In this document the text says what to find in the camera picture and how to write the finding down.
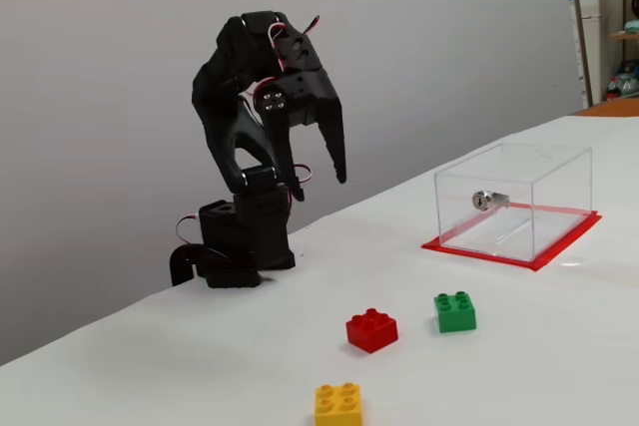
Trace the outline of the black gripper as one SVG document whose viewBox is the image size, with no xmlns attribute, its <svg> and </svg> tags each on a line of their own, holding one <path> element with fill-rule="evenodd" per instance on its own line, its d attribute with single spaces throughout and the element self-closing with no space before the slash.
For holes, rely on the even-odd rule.
<svg viewBox="0 0 639 426">
<path fill-rule="evenodd" d="M 254 104 L 272 145 L 280 178 L 297 201 L 303 202 L 305 193 L 292 153 L 292 127 L 318 124 L 335 176 L 340 184 L 346 182 L 342 108 L 324 69 L 268 80 L 256 88 Z"/>
</svg>

